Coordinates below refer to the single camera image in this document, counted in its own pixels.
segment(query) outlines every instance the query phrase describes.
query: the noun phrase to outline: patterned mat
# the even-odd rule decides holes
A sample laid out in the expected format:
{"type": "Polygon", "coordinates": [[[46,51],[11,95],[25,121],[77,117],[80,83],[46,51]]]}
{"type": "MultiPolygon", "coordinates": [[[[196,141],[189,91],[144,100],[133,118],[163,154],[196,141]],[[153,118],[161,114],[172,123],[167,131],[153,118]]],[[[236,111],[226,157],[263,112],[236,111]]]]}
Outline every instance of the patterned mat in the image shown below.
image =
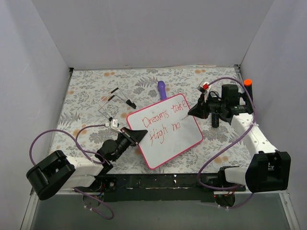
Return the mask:
{"type": "MultiPolygon", "coordinates": [[[[173,68],[173,69],[126,69],[126,70],[85,70],[74,71],[65,98],[58,129],[76,136],[78,131],[88,125],[108,122],[98,112],[98,102],[116,87],[119,87],[137,109],[149,106],[160,100],[157,82],[164,81],[167,96],[183,93],[190,106],[200,96],[197,86],[202,80],[208,82],[219,77],[236,78],[234,68],[173,68]]],[[[221,85],[230,82],[222,80],[212,86],[221,95],[221,85]]],[[[118,119],[120,127],[126,126],[126,117],[134,111],[119,99],[106,106],[107,112],[118,119]]],[[[220,121],[219,128],[211,127],[211,119],[197,119],[204,135],[204,141],[182,153],[161,167],[150,170],[138,147],[129,147],[114,163],[110,173],[196,173],[199,168],[219,150],[234,141],[238,135],[228,123],[220,121]]],[[[97,151],[104,140],[116,139],[117,135],[108,128],[84,130],[78,141],[85,150],[97,151]]],[[[54,135],[51,152],[62,150],[69,156],[83,156],[73,141],[62,133],[54,135]]],[[[243,143],[239,143],[218,157],[203,172],[215,173],[221,166],[247,165],[250,155],[243,143]]]]}

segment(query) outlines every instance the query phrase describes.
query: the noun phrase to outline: white enclosure wall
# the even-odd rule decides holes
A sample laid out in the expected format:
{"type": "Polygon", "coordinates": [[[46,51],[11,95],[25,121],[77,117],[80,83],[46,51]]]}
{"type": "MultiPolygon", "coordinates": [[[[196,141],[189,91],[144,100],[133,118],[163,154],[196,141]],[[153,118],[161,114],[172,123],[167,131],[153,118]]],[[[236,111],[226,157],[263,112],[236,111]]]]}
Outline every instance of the white enclosure wall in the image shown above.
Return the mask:
{"type": "Polygon", "coordinates": [[[242,63],[253,80],[258,122],[280,151],[291,155],[289,191],[307,229],[307,2],[275,0],[242,63]]]}
{"type": "Polygon", "coordinates": [[[32,0],[69,67],[240,64],[273,0],[32,0]]]}
{"type": "MultiPolygon", "coordinates": [[[[0,0],[0,229],[19,229],[31,185],[29,147],[55,127],[69,70],[30,0],[0,0]]],[[[50,137],[35,147],[47,156],[50,137]]]]}

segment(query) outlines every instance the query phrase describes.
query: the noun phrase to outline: whiteboard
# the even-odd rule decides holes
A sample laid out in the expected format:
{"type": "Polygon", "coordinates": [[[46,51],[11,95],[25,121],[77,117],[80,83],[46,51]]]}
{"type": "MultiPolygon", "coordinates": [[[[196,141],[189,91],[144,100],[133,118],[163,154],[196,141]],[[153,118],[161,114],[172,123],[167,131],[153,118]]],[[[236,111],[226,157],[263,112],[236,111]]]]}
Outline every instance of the whiteboard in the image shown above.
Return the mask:
{"type": "Polygon", "coordinates": [[[180,93],[127,116],[130,129],[148,130],[139,148],[150,169],[159,167],[203,140],[195,118],[188,116],[183,119],[188,111],[188,102],[180,93]]]}

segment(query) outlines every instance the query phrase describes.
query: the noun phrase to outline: pink whiteboard frame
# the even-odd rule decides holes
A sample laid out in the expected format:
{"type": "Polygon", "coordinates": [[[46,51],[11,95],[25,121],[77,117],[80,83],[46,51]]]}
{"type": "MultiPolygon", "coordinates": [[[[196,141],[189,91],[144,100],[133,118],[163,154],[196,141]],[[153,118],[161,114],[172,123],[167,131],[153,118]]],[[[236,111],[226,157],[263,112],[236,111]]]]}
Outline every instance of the pink whiteboard frame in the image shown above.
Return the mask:
{"type": "MultiPolygon", "coordinates": [[[[171,98],[173,98],[173,97],[176,97],[176,96],[178,96],[178,95],[182,95],[182,96],[183,96],[184,100],[186,101],[186,103],[187,103],[187,105],[188,105],[188,108],[190,109],[190,106],[189,106],[189,103],[187,102],[186,97],[185,97],[182,93],[178,93],[178,94],[176,94],[176,95],[174,95],[174,96],[172,96],[172,97],[168,97],[167,99],[165,99],[165,100],[163,100],[163,101],[159,101],[159,102],[157,102],[157,103],[155,103],[155,104],[152,104],[152,105],[147,106],[147,107],[145,107],[145,108],[143,108],[143,109],[140,109],[140,110],[138,110],[138,111],[135,111],[134,113],[129,114],[129,115],[126,117],[126,121],[127,121],[128,125],[129,125],[129,128],[131,129],[131,125],[130,125],[129,120],[128,120],[128,118],[129,118],[130,115],[135,114],[135,113],[138,113],[138,112],[140,112],[140,111],[142,111],[142,110],[144,110],[144,109],[147,109],[147,108],[149,108],[149,107],[152,107],[152,106],[154,106],[154,105],[156,105],[156,104],[159,104],[159,103],[161,103],[161,102],[164,102],[164,101],[166,101],[166,100],[168,100],[168,99],[171,99],[171,98]]],[[[152,169],[152,170],[153,170],[153,169],[156,169],[156,168],[160,167],[161,165],[163,165],[163,164],[165,164],[166,162],[168,162],[168,161],[174,159],[175,157],[177,157],[177,156],[180,155],[181,153],[187,151],[188,149],[193,148],[194,146],[198,145],[199,143],[201,143],[201,142],[203,141],[203,134],[202,134],[202,132],[201,132],[200,126],[198,125],[198,123],[197,123],[197,121],[196,121],[195,118],[194,118],[194,121],[195,121],[195,123],[196,123],[196,125],[197,125],[197,127],[198,127],[198,130],[199,130],[200,133],[201,133],[201,136],[202,136],[201,140],[200,140],[199,142],[197,142],[196,144],[192,145],[191,147],[188,147],[186,150],[183,150],[182,152],[178,153],[176,156],[174,156],[174,157],[168,159],[167,161],[165,161],[165,162],[159,164],[157,167],[151,168],[151,167],[148,165],[148,162],[147,162],[147,160],[146,160],[146,158],[145,158],[145,156],[144,156],[144,153],[143,153],[142,149],[140,148],[140,146],[138,145],[138,147],[139,147],[139,149],[140,149],[140,151],[141,151],[141,153],[142,153],[142,155],[143,155],[143,157],[144,157],[144,159],[145,159],[145,161],[146,161],[147,167],[148,167],[149,169],[152,169]]]]}

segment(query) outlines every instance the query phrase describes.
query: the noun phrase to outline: wire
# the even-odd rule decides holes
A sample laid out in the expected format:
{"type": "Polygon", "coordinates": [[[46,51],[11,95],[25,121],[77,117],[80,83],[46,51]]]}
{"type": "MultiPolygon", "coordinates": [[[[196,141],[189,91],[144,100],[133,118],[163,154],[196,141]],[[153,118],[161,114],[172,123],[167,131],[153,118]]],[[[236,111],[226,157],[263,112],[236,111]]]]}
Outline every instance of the wire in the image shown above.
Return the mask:
{"type": "MultiPolygon", "coordinates": [[[[228,145],[227,147],[225,147],[224,149],[222,149],[221,151],[219,151],[217,154],[215,154],[213,157],[211,157],[202,167],[201,169],[199,170],[199,172],[197,173],[197,180],[199,182],[199,184],[201,184],[202,186],[206,187],[206,188],[210,188],[210,189],[215,189],[215,190],[233,190],[233,189],[238,189],[241,187],[241,185],[236,185],[236,186],[231,186],[231,187],[226,187],[226,188],[221,188],[221,187],[214,187],[214,186],[210,186],[210,185],[207,185],[207,184],[204,184],[203,182],[201,182],[201,172],[204,170],[204,168],[210,164],[215,158],[217,158],[218,156],[220,156],[222,153],[224,153],[225,151],[227,151],[228,149],[230,149],[231,147],[233,147],[235,144],[237,144],[238,142],[240,142],[248,133],[249,131],[253,128],[254,124],[256,123],[256,110],[255,110],[255,105],[248,93],[248,91],[246,90],[244,84],[242,84],[240,81],[238,81],[237,79],[234,79],[234,78],[230,78],[230,77],[222,77],[222,78],[218,78],[212,82],[210,82],[208,84],[208,86],[216,83],[217,81],[220,81],[220,80],[232,80],[232,81],[235,81],[237,82],[238,84],[240,84],[242,86],[242,88],[244,89],[248,99],[249,99],[249,102],[251,104],[251,107],[253,109],[253,112],[254,112],[254,117],[253,117],[253,120],[252,120],[252,124],[249,126],[249,128],[242,134],[242,136],[240,136],[238,139],[236,139],[234,142],[232,142],[230,145],[228,145]]],[[[233,206],[231,208],[236,208],[236,207],[240,207],[242,205],[244,205],[245,203],[247,203],[251,198],[253,197],[253,194],[251,194],[251,196],[246,200],[244,201],[243,203],[239,204],[239,205],[236,205],[236,206],[233,206]]]]}
{"type": "Polygon", "coordinates": [[[102,185],[102,183],[101,183],[101,187],[100,187],[100,194],[99,194],[97,197],[102,196],[102,194],[104,193],[104,192],[102,191],[102,186],[103,186],[103,187],[105,187],[105,184],[103,184],[103,185],[102,185]]]}
{"type": "MultiPolygon", "coordinates": [[[[103,124],[103,125],[94,125],[94,126],[86,126],[86,127],[82,128],[82,129],[80,129],[80,131],[79,131],[79,132],[77,133],[77,135],[76,135],[76,141],[78,141],[78,137],[79,137],[79,135],[81,134],[81,132],[82,132],[83,130],[85,130],[85,129],[87,129],[87,128],[105,127],[105,126],[106,126],[105,124],[103,124]]],[[[87,151],[87,150],[84,150],[84,152],[92,153],[92,154],[97,154],[96,152],[87,151]]]]}
{"type": "Polygon", "coordinates": [[[101,212],[99,212],[99,211],[98,211],[97,209],[95,209],[95,208],[91,208],[91,207],[88,207],[88,206],[86,206],[86,208],[88,208],[88,209],[91,210],[91,211],[94,211],[95,213],[99,214],[100,216],[102,216],[103,218],[105,218],[105,219],[107,219],[107,220],[111,220],[111,219],[114,218],[114,210],[113,210],[113,208],[112,208],[109,204],[106,204],[106,203],[103,202],[102,200],[99,200],[99,199],[93,197],[92,195],[89,195],[89,194],[87,194],[87,193],[85,193],[85,192],[82,192],[82,191],[79,190],[78,188],[73,188],[73,189],[74,189],[76,192],[78,192],[78,193],[80,193],[80,194],[82,194],[82,195],[84,195],[84,196],[87,196],[87,197],[89,197],[89,198],[91,198],[91,199],[93,199],[93,200],[96,200],[96,201],[98,201],[99,203],[101,203],[102,205],[106,206],[106,207],[110,210],[110,212],[112,213],[112,216],[108,217],[108,216],[102,214],[101,212]]]}
{"type": "MultiPolygon", "coordinates": [[[[105,126],[105,125],[96,125],[96,126],[88,126],[88,127],[101,127],[101,126],[105,126]]],[[[88,127],[84,127],[83,129],[81,129],[81,130],[79,131],[79,133],[77,134],[77,136],[80,134],[80,132],[82,132],[84,129],[86,129],[86,128],[88,128],[88,127]]],[[[87,158],[88,160],[90,160],[90,161],[92,161],[92,162],[94,162],[94,163],[97,163],[97,164],[103,164],[103,163],[105,163],[105,159],[104,159],[99,153],[90,152],[90,151],[85,151],[85,150],[81,147],[81,145],[78,143],[77,137],[76,137],[76,139],[75,139],[70,133],[68,133],[68,132],[66,132],[66,131],[64,131],[64,130],[60,130],[60,129],[50,129],[50,130],[47,130],[47,131],[42,132],[41,134],[39,134],[39,135],[34,139],[34,141],[32,142],[32,144],[31,144],[31,146],[30,146],[29,156],[30,156],[30,160],[31,160],[31,162],[32,162],[33,165],[36,165],[36,163],[35,163],[34,160],[33,160],[33,156],[32,156],[32,149],[33,149],[33,146],[34,146],[35,142],[36,142],[42,135],[44,135],[44,134],[46,134],[46,133],[49,133],[49,132],[61,132],[61,133],[66,134],[67,136],[69,136],[69,137],[75,142],[75,144],[76,144],[76,146],[78,147],[78,149],[86,156],[86,158],[87,158]],[[101,157],[103,158],[103,162],[99,162],[99,161],[94,161],[94,160],[92,160],[92,159],[86,154],[86,152],[93,153],[93,154],[95,154],[95,155],[101,156],[101,157]]],[[[103,204],[104,206],[106,206],[106,207],[111,211],[112,216],[111,216],[111,217],[107,217],[107,216],[105,216],[104,214],[102,214],[101,212],[99,212],[97,209],[92,208],[92,207],[86,206],[86,208],[90,209],[91,211],[94,211],[95,213],[99,214],[100,216],[102,216],[103,218],[105,218],[105,219],[107,219],[107,220],[110,220],[110,219],[113,219],[113,218],[114,218],[114,211],[113,211],[113,209],[112,209],[112,207],[111,207],[110,205],[108,205],[108,204],[104,203],[103,201],[101,201],[101,200],[99,200],[99,199],[93,197],[92,195],[89,195],[89,194],[87,194],[87,193],[85,193],[85,192],[82,192],[82,191],[79,190],[78,188],[73,188],[73,189],[74,189],[76,192],[78,192],[78,193],[80,193],[80,194],[82,194],[82,195],[84,195],[84,196],[87,196],[87,197],[89,197],[89,198],[91,198],[91,199],[93,199],[93,200],[96,200],[96,201],[98,201],[99,203],[101,203],[101,204],[103,204]]]]}
{"type": "Polygon", "coordinates": [[[68,132],[66,132],[66,131],[64,131],[64,130],[60,130],[60,129],[50,129],[50,130],[47,130],[47,131],[42,132],[41,134],[39,134],[39,135],[34,139],[34,141],[32,142],[32,144],[31,144],[31,146],[30,146],[29,156],[30,156],[30,160],[31,160],[31,162],[32,162],[33,165],[36,165],[36,163],[34,162],[33,157],[32,157],[32,149],[33,149],[33,146],[34,146],[35,142],[36,142],[42,135],[44,135],[44,134],[46,134],[46,133],[50,133],[50,132],[60,132],[60,133],[66,134],[67,136],[69,136],[69,137],[75,142],[77,148],[84,154],[84,156],[85,156],[88,160],[90,160],[90,161],[92,161],[93,163],[96,163],[96,164],[104,164],[104,163],[105,163],[105,159],[104,159],[99,153],[97,153],[97,152],[91,152],[91,153],[93,153],[93,154],[95,154],[95,155],[98,155],[98,156],[101,156],[101,157],[103,158],[103,162],[95,161],[95,160],[93,160],[92,158],[90,158],[89,155],[86,154],[86,151],[84,151],[84,150],[82,149],[81,145],[77,142],[77,140],[76,140],[70,133],[68,133],[68,132]]]}
{"type": "Polygon", "coordinates": [[[225,196],[223,196],[223,200],[225,201],[226,204],[228,204],[228,207],[231,207],[231,205],[228,203],[228,201],[226,200],[225,196]]]}
{"type": "Polygon", "coordinates": [[[212,92],[215,94],[215,96],[216,96],[218,99],[222,99],[215,91],[210,91],[210,94],[211,94],[212,92]]]}
{"type": "Polygon", "coordinates": [[[228,196],[230,194],[231,190],[228,191],[227,194],[224,194],[224,196],[228,196]]]}

